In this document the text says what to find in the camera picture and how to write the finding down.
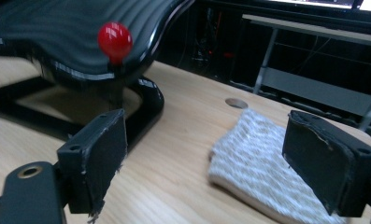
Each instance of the wooden table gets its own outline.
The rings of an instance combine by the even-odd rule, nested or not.
[[[0,60],[0,86],[30,74],[36,76],[37,71],[25,61]],[[162,63],[154,63],[146,76],[164,94],[164,114],[112,180],[98,223],[275,223],[207,182],[208,152],[234,127],[241,113],[241,109],[227,105],[225,99],[241,99],[280,126],[286,125],[292,108]],[[47,100],[45,106],[39,107],[58,113],[52,98],[74,100],[63,97],[60,91],[54,94],[42,94]],[[27,104],[43,105],[43,101],[31,99]],[[75,113],[83,116],[88,112]],[[365,133],[339,126],[371,145]],[[0,119],[0,194],[8,173],[32,161],[55,163],[56,149],[62,144]],[[87,220],[86,215],[68,212],[66,217],[68,223]],[[364,218],[355,218],[352,223],[369,223],[370,218],[368,208]]]

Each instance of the red knob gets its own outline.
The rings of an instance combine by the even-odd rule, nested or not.
[[[121,64],[132,49],[133,39],[125,26],[118,22],[109,22],[98,33],[98,45],[112,64]]]

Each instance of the black curved stand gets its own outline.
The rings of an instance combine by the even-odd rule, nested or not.
[[[53,84],[35,77],[0,88],[0,117],[67,141],[83,126],[16,103],[26,95],[51,87]],[[129,88],[142,98],[142,105],[126,120],[128,149],[131,149],[162,115],[164,97],[157,85],[145,77],[139,78]]]

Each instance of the white cloth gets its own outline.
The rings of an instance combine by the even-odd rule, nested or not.
[[[208,179],[283,223],[346,223],[329,216],[312,189],[282,158],[285,129],[245,109],[212,148]]]

